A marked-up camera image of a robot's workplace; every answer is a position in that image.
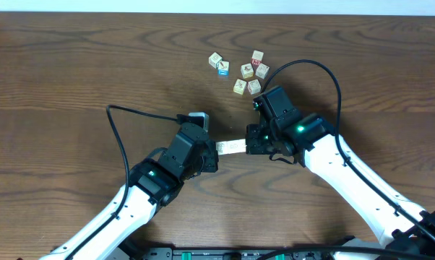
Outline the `wooden block yellow edge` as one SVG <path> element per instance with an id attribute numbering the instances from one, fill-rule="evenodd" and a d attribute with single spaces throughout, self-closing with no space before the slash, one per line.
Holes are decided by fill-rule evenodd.
<path id="1" fill-rule="evenodd" d="M 246 152 L 246 140 L 245 139 L 242 139 L 241 140 L 241 143 L 242 143 L 242 152 Z"/>

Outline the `wooden block red letter U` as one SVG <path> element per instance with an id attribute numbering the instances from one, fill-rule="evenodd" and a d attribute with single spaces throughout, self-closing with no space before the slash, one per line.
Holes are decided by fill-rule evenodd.
<path id="1" fill-rule="evenodd" d="M 227 154 L 242 153 L 242 139 L 227 141 Z"/>

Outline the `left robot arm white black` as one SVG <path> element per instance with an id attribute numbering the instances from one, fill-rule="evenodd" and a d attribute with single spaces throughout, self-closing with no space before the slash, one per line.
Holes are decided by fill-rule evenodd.
<path id="1" fill-rule="evenodd" d="M 181 124 L 169 148 L 145 158 L 130 171 L 128 182 L 86 226 L 44 259 L 105 259 L 135 230 L 148 223 L 199 172 L 214 173 L 218 152 L 203 129 Z"/>

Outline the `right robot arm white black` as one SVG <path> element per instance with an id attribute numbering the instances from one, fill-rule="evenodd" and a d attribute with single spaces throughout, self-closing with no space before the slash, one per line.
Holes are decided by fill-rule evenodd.
<path id="1" fill-rule="evenodd" d="M 249 155 L 293 157 L 326 181 L 359 213 L 389 258 L 435 258 L 435 211 L 393 189 L 321 116 L 260 118 L 246 127 Z"/>

